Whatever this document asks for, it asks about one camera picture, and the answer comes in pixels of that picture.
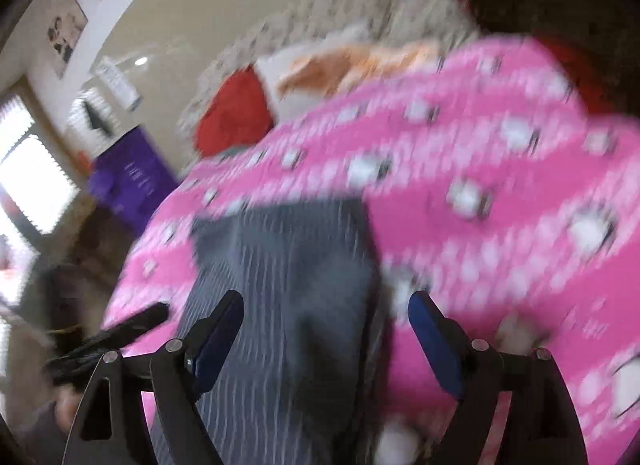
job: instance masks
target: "beige tufted headboard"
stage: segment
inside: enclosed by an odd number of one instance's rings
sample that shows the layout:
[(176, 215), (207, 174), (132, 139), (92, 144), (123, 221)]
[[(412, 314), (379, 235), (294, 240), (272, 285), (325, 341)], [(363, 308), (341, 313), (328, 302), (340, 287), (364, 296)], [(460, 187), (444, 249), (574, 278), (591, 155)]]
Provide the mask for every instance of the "beige tufted headboard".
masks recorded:
[[(478, 35), (456, 0), (302, 0), (253, 26), (211, 62), (198, 78), (197, 95), (180, 115), (178, 135), (193, 139), (210, 101), (234, 71), (284, 46), (324, 38), (361, 20), (369, 20), (373, 41), (390, 46), (437, 37), (448, 51)], [(191, 158), (195, 161), (198, 153)]]

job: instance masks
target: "silver bolt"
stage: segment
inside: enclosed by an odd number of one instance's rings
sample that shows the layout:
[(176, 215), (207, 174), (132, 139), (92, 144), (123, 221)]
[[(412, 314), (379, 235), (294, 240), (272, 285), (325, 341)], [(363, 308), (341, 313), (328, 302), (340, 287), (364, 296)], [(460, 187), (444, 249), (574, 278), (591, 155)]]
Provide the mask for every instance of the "silver bolt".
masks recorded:
[(111, 364), (112, 362), (115, 362), (117, 359), (118, 359), (118, 352), (113, 350), (106, 352), (102, 356), (102, 360), (104, 360), (107, 364)]
[(538, 348), (536, 350), (536, 356), (540, 360), (551, 360), (551, 352), (546, 348)]
[(476, 351), (487, 351), (489, 349), (489, 343), (483, 339), (473, 339), (471, 341), (471, 347)]
[(174, 352), (182, 348), (182, 341), (180, 339), (171, 339), (164, 345), (167, 351)]

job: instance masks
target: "gray striped cloth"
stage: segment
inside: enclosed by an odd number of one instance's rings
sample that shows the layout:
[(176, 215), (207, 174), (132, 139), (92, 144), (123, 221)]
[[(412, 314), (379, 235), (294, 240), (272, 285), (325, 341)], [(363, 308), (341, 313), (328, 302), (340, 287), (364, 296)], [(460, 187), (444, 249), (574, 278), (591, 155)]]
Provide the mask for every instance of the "gray striped cloth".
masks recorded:
[[(225, 465), (366, 463), (386, 307), (359, 200), (254, 208), (195, 220), (198, 278), (178, 336), (228, 289), (244, 323), (198, 402)], [(159, 421), (159, 465), (172, 463)]]

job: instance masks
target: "pink blanket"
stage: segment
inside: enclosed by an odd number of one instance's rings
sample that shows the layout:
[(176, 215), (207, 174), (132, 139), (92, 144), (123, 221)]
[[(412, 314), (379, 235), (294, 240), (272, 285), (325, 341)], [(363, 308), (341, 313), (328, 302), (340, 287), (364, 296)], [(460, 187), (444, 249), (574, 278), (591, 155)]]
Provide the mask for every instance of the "pink blanket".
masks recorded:
[[(385, 268), (410, 268), (471, 337), (491, 340), (510, 311), (548, 329), (590, 463), (613, 464), (640, 428), (618, 416), (612, 374), (638, 353), (640, 131), (585, 116), (535, 41), (489, 38), (327, 101), (230, 160), (203, 160), (132, 248), (105, 324), (153, 301), (174, 315), (128, 354), (175, 331), (196, 276), (195, 215), (362, 194)], [(396, 289), (386, 389), (390, 413), (442, 432), (452, 401), (436, 385)], [(146, 399), (148, 415), (152, 401)], [(508, 397), (485, 448), (492, 463)]]

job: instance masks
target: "framed picture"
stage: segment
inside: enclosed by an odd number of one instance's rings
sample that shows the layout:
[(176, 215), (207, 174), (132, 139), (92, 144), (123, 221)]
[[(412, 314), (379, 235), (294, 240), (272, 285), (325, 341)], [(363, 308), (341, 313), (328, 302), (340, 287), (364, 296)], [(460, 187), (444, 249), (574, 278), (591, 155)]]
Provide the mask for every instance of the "framed picture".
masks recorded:
[(77, 0), (57, 1), (54, 17), (47, 29), (47, 39), (54, 70), (61, 79), (86, 24), (87, 18)]

